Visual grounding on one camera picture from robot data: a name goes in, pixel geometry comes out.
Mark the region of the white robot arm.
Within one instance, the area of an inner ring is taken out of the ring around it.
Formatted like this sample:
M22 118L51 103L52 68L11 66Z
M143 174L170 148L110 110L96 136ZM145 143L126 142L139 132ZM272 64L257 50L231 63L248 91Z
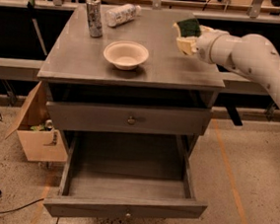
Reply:
M269 39L258 34L232 36L195 20L183 20L173 27L177 48L184 55L197 55L204 63L223 66L261 85L280 109L280 55Z

